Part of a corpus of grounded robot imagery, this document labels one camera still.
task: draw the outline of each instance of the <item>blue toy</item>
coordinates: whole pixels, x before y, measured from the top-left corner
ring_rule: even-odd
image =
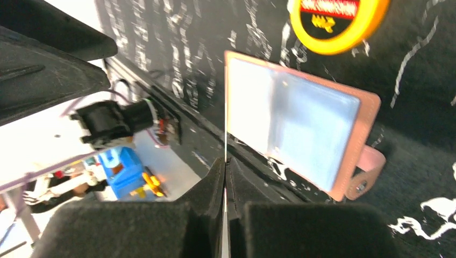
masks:
[[[145,184],[143,165],[133,149],[117,147],[98,155],[98,159],[106,173],[106,181],[118,199],[142,188]],[[122,169],[114,174],[112,169],[120,164]]]

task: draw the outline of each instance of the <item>black chalkboard wall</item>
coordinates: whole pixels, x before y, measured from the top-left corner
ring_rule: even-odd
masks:
[[[455,0],[391,0],[380,28],[335,56],[315,54],[296,39],[286,0],[97,5],[119,55],[145,71],[164,71],[163,87],[221,130],[227,49],[377,93],[382,106],[368,144],[388,163],[357,202],[385,213],[404,256],[455,257]],[[316,201],[332,201],[286,173],[286,183],[308,190]]]

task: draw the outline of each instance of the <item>metal screw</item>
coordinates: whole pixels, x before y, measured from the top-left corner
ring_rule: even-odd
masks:
[[[357,193],[360,193],[366,189],[367,181],[364,181],[357,186]]]

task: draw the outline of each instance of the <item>yellow round badge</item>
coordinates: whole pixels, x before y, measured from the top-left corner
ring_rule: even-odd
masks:
[[[390,0],[295,0],[291,25],[309,50],[335,55],[369,37]]]

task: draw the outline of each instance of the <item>red label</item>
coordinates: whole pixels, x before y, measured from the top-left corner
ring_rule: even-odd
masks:
[[[353,19],[359,7],[354,0],[301,0],[301,12]]]

